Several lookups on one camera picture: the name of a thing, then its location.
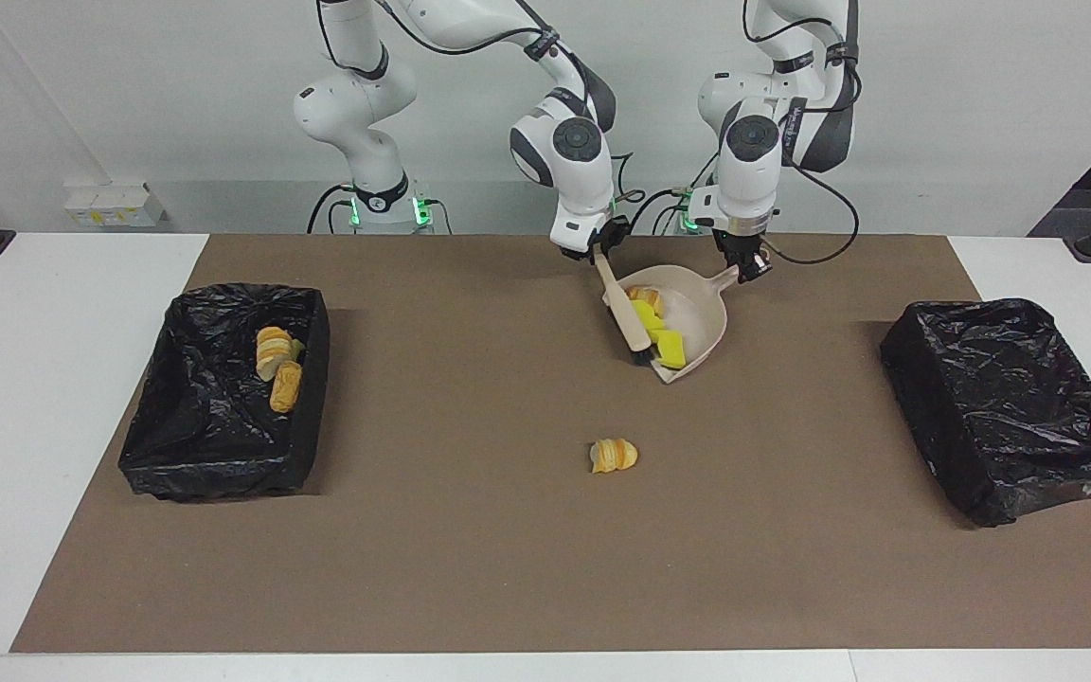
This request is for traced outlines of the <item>beige plastic dustpan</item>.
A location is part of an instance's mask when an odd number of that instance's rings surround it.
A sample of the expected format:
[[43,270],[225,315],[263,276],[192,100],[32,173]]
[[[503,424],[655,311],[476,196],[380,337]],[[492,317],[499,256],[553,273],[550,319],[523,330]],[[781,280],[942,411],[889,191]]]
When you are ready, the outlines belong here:
[[661,291],[666,302],[663,320],[667,330],[676,330],[684,337],[688,366],[681,370],[662,367],[651,342],[654,361],[649,368],[662,384],[671,385],[692,374],[723,340],[728,325],[724,290],[739,283],[736,268],[726,268],[718,275],[706,277],[679,264],[658,264],[616,278],[624,290],[642,286]]

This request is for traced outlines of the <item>beige hand brush black bristles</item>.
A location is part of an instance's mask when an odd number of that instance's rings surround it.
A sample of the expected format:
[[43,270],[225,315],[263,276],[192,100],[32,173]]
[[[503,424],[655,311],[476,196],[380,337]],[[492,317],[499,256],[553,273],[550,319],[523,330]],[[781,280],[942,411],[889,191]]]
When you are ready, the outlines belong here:
[[611,315],[614,318],[618,328],[631,350],[634,363],[648,367],[654,361],[654,351],[648,332],[642,327],[642,322],[637,319],[631,299],[625,290],[618,283],[618,278],[612,272],[610,263],[601,264],[597,268],[600,280],[603,285],[603,298]]

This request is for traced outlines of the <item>striped croissant piece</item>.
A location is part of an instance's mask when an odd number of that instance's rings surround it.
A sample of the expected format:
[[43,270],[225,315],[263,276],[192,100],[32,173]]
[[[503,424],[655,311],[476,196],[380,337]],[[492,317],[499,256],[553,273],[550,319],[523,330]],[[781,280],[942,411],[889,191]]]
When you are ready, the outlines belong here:
[[589,458],[594,474],[622,471],[636,466],[639,448],[624,438],[601,438],[590,445]]

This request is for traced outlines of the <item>pale torn bread piece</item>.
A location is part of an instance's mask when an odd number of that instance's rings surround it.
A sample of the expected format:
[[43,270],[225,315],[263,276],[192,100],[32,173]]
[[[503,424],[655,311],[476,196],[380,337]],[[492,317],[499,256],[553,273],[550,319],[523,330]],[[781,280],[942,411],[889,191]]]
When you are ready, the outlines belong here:
[[256,336],[255,369],[257,376],[269,383],[281,363],[292,359],[292,336],[279,327],[263,327]]

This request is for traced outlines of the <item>brown oval bread roll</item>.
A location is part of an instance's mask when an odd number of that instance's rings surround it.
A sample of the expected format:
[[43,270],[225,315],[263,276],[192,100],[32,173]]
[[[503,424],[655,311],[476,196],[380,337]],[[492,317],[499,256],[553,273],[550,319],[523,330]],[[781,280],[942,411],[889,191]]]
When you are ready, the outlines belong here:
[[287,414],[295,409],[300,396],[303,367],[295,361],[285,361],[277,368],[272,391],[269,391],[269,409],[278,414]]

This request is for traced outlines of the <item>bin lined with black bag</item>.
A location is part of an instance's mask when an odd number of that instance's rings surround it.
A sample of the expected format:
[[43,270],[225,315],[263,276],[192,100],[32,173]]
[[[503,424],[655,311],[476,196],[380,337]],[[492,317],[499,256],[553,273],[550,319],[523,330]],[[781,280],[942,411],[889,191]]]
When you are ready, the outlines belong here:
[[1091,376],[1042,306],[910,303],[880,355],[918,452],[975,526],[1091,499]]
[[[259,376],[260,330],[303,349],[297,400],[277,412]],[[295,494],[317,453],[331,360],[317,289],[220,283],[173,298],[118,455],[136,494],[181,502]]]

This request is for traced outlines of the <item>large brown table mat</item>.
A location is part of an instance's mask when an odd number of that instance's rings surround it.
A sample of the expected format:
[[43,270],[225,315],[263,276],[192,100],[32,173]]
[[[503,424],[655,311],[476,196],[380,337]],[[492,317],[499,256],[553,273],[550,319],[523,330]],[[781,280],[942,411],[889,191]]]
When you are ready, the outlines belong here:
[[1091,501],[971,526],[884,375],[906,306],[975,298],[947,239],[731,289],[669,386],[530,237],[213,236],[188,283],[324,294],[305,491],[134,495],[115,436],[14,653],[1091,647]]

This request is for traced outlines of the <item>white wall power strip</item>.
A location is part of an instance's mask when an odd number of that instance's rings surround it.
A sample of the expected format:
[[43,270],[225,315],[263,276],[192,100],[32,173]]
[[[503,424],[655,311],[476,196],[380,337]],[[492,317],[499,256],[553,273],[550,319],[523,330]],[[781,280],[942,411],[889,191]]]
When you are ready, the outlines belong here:
[[68,187],[65,216],[80,227],[153,228],[168,212],[147,183]]

